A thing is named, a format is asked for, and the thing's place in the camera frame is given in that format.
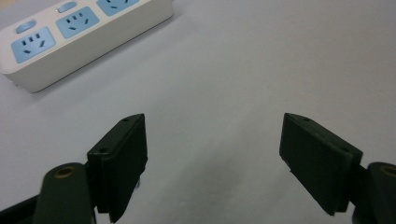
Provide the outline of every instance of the electrical outlet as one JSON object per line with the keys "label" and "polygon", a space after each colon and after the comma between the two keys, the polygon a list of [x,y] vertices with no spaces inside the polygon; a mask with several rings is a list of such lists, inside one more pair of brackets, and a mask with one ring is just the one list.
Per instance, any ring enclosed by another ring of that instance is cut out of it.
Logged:
{"label": "electrical outlet", "polygon": [[41,28],[11,44],[17,63],[23,63],[53,46],[55,46],[55,40],[48,27]]}
{"label": "electrical outlet", "polygon": [[64,0],[0,30],[0,73],[41,91],[172,15],[172,0]]}
{"label": "electrical outlet", "polygon": [[112,16],[138,2],[139,0],[98,0],[96,4],[107,16]]}
{"label": "electrical outlet", "polygon": [[64,38],[70,38],[73,35],[77,35],[78,33],[94,26],[98,22],[99,19],[92,10],[89,7],[84,7],[57,20],[56,25]]}

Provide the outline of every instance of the power switch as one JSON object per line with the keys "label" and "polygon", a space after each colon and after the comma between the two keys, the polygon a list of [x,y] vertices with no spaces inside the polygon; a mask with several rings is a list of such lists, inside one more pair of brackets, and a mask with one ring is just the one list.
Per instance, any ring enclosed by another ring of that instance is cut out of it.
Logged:
{"label": "power switch", "polygon": [[77,5],[76,2],[68,2],[66,4],[63,4],[61,7],[58,8],[59,13],[66,12],[67,10],[75,7]]}
{"label": "power switch", "polygon": [[15,31],[17,32],[17,34],[20,34],[34,27],[36,24],[37,24],[36,21],[27,21],[26,23],[18,26],[18,28]]}

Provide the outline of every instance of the blue outlet panel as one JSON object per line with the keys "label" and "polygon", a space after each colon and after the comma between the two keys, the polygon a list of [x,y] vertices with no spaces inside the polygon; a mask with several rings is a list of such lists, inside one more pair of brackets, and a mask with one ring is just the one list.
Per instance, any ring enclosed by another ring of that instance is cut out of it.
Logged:
{"label": "blue outlet panel", "polygon": [[70,38],[94,26],[99,22],[98,17],[89,7],[84,7],[56,21],[56,25],[64,38]]}
{"label": "blue outlet panel", "polygon": [[11,44],[17,63],[23,63],[37,54],[55,46],[55,40],[46,26],[40,30],[26,35]]}
{"label": "blue outlet panel", "polygon": [[138,2],[139,0],[98,0],[96,4],[110,17]]}

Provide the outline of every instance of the power strip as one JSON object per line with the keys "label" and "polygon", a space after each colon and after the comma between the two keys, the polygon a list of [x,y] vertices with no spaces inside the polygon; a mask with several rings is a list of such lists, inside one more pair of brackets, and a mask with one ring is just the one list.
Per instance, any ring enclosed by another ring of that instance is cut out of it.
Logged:
{"label": "power strip", "polygon": [[0,72],[41,91],[172,15],[172,0],[66,0],[0,31]]}

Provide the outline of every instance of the gray table surface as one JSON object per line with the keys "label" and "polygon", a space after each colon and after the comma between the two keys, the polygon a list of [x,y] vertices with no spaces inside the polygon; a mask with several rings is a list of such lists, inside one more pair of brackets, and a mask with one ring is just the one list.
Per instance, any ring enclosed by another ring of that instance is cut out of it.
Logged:
{"label": "gray table surface", "polygon": [[[0,28],[57,3],[20,0]],[[0,76],[0,209],[119,120],[146,114],[148,165],[120,223],[351,223],[278,156],[285,112],[396,163],[396,2],[175,0],[175,15],[39,93]],[[98,216],[108,223],[107,216]]]}

